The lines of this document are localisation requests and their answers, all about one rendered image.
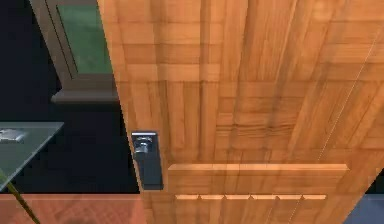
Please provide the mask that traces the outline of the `orange wooden room door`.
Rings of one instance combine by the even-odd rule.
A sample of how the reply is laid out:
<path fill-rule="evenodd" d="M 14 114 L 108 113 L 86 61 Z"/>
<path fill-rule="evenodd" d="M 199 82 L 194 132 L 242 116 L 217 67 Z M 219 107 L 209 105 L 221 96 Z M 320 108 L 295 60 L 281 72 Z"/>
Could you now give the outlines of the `orange wooden room door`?
<path fill-rule="evenodd" d="M 97 0 L 147 224 L 344 224 L 384 169 L 384 0 Z"/>

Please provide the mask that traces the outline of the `grey framed window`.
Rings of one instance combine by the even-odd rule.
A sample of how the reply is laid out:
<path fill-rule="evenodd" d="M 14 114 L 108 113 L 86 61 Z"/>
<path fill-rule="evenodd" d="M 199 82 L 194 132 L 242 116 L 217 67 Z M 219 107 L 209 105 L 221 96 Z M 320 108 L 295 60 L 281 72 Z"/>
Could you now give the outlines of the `grey framed window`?
<path fill-rule="evenodd" d="M 116 102 L 97 0 L 29 0 L 61 89 L 55 103 Z"/>

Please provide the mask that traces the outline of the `grey glass table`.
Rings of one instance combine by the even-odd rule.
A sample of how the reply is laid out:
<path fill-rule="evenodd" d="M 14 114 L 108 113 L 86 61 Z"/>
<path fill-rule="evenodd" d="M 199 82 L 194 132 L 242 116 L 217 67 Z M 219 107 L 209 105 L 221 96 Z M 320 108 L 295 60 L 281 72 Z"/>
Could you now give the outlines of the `grey glass table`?
<path fill-rule="evenodd" d="M 60 131 L 63 122 L 0 122 L 0 130 L 16 129 L 26 132 L 18 143 L 0 143 L 0 192 L 8 189 L 34 224 L 41 224 L 12 180 Z"/>

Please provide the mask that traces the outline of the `small silver object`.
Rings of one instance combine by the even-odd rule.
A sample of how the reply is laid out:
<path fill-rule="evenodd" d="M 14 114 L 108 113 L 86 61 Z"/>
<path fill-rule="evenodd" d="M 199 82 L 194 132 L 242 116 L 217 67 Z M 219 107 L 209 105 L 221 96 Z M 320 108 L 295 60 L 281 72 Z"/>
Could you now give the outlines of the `small silver object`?
<path fill-rule="evenodd" d="M 26 132 L 16 129 L 0 130 L 0 143 L 18 143 L 26 136 Z"/>

